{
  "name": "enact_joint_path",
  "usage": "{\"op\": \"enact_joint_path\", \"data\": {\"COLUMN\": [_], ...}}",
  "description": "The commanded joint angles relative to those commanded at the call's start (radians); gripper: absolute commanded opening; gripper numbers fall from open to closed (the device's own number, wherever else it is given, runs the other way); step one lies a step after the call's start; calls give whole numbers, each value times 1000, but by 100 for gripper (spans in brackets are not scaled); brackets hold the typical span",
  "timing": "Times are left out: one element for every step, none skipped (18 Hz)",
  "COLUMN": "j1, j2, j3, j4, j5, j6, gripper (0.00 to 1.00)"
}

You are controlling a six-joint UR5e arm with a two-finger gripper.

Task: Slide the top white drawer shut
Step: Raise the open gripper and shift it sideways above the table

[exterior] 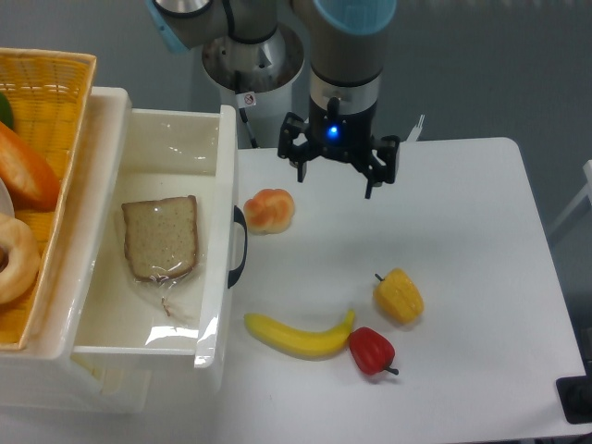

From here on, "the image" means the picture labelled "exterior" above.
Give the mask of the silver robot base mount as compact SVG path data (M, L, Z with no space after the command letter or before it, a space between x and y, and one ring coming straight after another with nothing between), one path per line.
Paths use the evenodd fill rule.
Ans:
M220 102L236 111L240 148L273 148L279 128L293 110L292 85L303 67L299 36L278 24L260 43L215 39L202 50L203 69Z

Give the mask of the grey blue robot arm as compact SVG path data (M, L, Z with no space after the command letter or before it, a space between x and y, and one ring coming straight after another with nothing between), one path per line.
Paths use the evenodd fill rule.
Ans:
M291 1L309 33L308 53L279 21L275 1L149 1L146 7L171 52L202 49L207 76L232 95L244 123L247 107L290 85L310 59L309 114L299 117L285 105L278 129L277 154L299 180L308 162L323 157L362 174L366 198L394 182L401 141L376 138L373 121L396 2Z

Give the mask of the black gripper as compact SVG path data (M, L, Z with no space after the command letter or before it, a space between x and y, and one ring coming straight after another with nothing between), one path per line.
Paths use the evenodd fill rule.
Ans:
M374 188L395 182L399 166L401 138L397 135L377 139L372 125L376 103L354 114L331 116L326 108L309 99L309 121L293 112L284 117L279 131L277 156L288 159L297 170L297 181L304 182L307 163L325 157L354 163L366 178L364 198L371 198Z

